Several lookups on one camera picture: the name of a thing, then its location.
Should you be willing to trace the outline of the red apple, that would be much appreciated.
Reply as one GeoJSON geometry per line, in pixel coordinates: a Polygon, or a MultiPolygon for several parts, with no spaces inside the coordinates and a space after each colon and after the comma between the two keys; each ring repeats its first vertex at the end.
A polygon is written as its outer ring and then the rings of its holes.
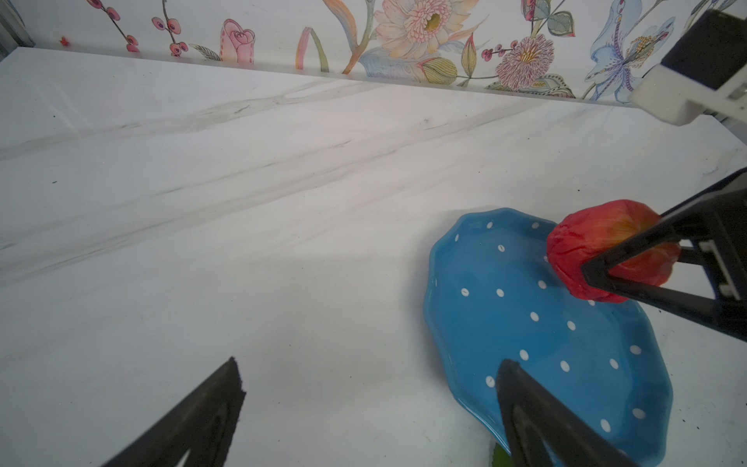
{"type": "MultiPolygon", "coordinates": [[[[589,286],[582,266],[659,221],[659,214],[633,200],[614,200],[570,214],[548,236],[549,263],[573,297],[599,303],[624,303],[625,297],[589,286]]],[[[616,266],[611,274],[661,286],[669,280],[680,254],[679,244],[662,243],[616,266]]]]}

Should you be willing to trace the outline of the blue polka dot plate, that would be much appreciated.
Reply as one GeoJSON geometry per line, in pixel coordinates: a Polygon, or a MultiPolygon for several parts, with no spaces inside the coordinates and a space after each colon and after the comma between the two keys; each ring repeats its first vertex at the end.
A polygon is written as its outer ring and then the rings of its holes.
{"type": "Polygon", "coordinates": [[[510,208],[466,214],[430,253],[424,319],[455,400],[507,441],[497,399],[512,360],[641,466],[665,458],[673,402],[647,314],[574,298],[548,263],[551,221],[510,208]]]}

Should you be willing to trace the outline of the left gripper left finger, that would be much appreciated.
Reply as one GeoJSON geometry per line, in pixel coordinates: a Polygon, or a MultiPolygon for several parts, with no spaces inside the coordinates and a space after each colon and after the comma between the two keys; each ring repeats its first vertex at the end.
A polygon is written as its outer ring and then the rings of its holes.
{"type": "Polygon", "coordinates": [[[230,358],[108,466],[223,466],[246,392],[230,358]]]}

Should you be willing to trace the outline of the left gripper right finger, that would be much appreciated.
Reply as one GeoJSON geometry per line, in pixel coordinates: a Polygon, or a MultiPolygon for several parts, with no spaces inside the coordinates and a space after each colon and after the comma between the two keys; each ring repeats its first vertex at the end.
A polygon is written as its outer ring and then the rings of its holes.
{"type": "Polygon", "coordinates": [[[497,400],[515,466],[635,466],[513,360],[501,363],[497,400]]]}

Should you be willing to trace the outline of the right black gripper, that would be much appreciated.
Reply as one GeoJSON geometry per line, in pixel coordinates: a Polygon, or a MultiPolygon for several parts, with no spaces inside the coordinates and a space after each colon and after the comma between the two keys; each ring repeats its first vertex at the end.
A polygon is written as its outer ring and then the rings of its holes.
{"type": "Polygon", "coordinates": [[[746,339],[746,170],[659,215],[640,202],[580,213],[580,295],[638,301],[746,339]],[[679,264],[701,268],[714,296],[665,288],[679,264]]]}

